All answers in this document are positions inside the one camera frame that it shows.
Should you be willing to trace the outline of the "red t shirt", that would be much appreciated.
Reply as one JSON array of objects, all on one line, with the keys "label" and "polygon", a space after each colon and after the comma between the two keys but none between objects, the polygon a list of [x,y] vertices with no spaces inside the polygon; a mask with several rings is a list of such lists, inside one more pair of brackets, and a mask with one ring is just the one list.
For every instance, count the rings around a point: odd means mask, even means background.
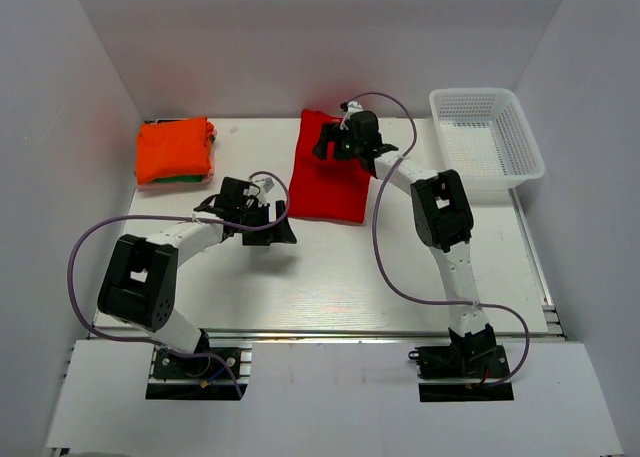
[{"label": "red t shirt", "polygon": [[320,160],[312,150],[322,125],[339,120],[320,111],[304,109],[289,184],[293,218],[362,224],[366,218],[370,176],[356,161]]}]

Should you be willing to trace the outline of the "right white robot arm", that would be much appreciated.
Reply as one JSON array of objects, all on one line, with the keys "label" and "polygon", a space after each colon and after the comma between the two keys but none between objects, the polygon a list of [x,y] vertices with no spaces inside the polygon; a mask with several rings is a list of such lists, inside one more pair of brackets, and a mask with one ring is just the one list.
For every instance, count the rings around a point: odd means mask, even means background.
[{"label": "right white robot arm", "polygon": [[340,121],[322,126],[313,155],[325,160],[332,147],[336,160],[356,161],[379,180],[380,192],[392,185],[410,197],[417,236],[437,264],[445,298],[403,298],[448,309],[452,365],[463,375],[477,374],[486,366],[496,338],[482,309],[472,269],[474,218],[459,174],[428,169],[411,160],[407,152],[385,143],[378,117],[357,101],[344,102],[341,109]]}]

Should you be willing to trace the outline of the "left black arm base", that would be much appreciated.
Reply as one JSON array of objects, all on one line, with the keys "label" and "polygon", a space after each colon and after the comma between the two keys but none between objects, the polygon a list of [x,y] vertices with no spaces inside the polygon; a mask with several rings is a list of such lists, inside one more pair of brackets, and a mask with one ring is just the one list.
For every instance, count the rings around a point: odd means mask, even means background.
[{"label": "left black arm base", "polygon": [[149,401],[240,401],[250,378],[251,347],[213,346],[202,337],[196,352],[184,358],[165,348],[152,354],[145,399]]}]

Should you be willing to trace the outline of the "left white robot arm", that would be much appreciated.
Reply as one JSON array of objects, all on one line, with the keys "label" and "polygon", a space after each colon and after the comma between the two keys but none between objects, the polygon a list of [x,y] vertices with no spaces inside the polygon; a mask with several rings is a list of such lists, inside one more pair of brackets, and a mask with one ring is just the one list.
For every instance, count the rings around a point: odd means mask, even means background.
[{"label": "left white robot arm", "polygon": [[218,193],[188,217],[159,216],[172,225],[147,236],[125,234],[115,244],[98,296],[98,310],[144,331],[147,340],[177,354],[188,375],[211,364],[206,332],[175,309],[179,268],[235,235],[244,246],[295,244],[288,222],[290,198],[268,202],[282,180],[258,171],[246,180],[226,177]]}]

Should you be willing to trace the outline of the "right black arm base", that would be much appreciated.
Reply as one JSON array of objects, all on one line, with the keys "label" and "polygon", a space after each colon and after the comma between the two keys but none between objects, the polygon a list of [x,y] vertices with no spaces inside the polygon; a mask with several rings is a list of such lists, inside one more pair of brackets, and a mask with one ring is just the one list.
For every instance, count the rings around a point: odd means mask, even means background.
[{"label": "right black arm base", "polygon": [[504,348],[491,326],[477,334],[449,333],[443,346],[416,347],[408,359],[416,364],[422,403],[512,401],[512,384]]}]

